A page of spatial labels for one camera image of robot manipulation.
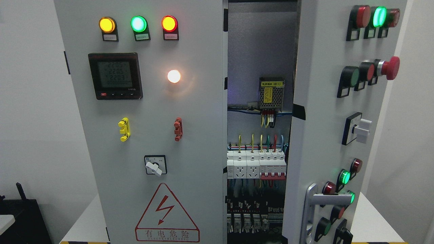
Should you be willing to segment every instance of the yellow indicator light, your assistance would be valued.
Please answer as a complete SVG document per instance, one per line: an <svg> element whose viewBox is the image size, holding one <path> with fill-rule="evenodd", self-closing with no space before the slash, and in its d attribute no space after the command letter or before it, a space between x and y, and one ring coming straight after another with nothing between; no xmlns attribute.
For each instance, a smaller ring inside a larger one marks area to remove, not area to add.
<svg viewBox="0 0 434 244"><path fill-rule="evenodd" d="M171 32L178 27L178 21L171 15L164 16L161 20L161 26L165 31Z"/></svg>
<svg viewBox="0 0 434 244"><path fill-rule="evenodd" d="M178 83L178 81L181 80L181 73L176 69L171 70L167 73L167 79L172 83Z"/></svg>
<svg viewBox="0 0 434 244"><path fill-rule="evenodd" d="M102 17L99 20L99 28L105 33L111 33L115 30L115 21L110 17Z"/></svg>

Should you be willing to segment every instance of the digital power meter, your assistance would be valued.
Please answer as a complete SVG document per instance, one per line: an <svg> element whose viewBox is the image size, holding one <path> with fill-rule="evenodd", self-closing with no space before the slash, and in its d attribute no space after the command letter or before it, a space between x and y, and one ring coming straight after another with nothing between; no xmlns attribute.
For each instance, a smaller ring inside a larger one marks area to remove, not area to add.
<svg viewBox="0 0 434 244"><path fill-rule="evenodd" d="M143 97L137 53L90 53L88 56L96 99Z"/></svg>

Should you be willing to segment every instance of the red wire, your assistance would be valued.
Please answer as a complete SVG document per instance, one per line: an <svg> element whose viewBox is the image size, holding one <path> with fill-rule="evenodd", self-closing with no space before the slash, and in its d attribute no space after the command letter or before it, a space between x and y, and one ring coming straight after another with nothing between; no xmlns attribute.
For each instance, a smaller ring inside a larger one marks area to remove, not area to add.
<svg viewBox="0 0 434 244"><path fill-rule="evenodd" d="M274 145L273 145L274 151L273 152L276 152L276 143L277 143L277 135L274 135Z"/></svg>

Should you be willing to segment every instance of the warning sign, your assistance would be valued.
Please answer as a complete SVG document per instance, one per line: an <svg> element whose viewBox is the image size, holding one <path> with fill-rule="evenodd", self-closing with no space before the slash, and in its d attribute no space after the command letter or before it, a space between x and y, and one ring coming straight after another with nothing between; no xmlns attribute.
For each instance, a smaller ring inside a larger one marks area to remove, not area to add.
<svg viewBox="0 0 434 244"><path fill-rule="evenodd" d="M271 103L273 101L273 88L264 87L264 103Z"/></svg>
<svg viewBox="0 0 434 244"><path fill-rule="evenodd" d="M200 241L199 228L165 183L157 187L135 233L138 241Z"/></svg>

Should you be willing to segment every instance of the yellow label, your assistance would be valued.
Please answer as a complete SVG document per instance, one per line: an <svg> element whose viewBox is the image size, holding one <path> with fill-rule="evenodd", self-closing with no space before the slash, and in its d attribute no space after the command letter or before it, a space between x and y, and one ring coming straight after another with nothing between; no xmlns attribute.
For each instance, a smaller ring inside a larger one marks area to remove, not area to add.
<svg viewBox="0 0 434 244"><path fill-rule="evenodd" d="M261 81L261 86L283 87L283 81Z"/></svg>
<svg viewBox="0 0 434 244"><path fill-rule="evenodd" d="M265 87L264 88L264 103L271 103L273 101L273 88Z"/></svg>

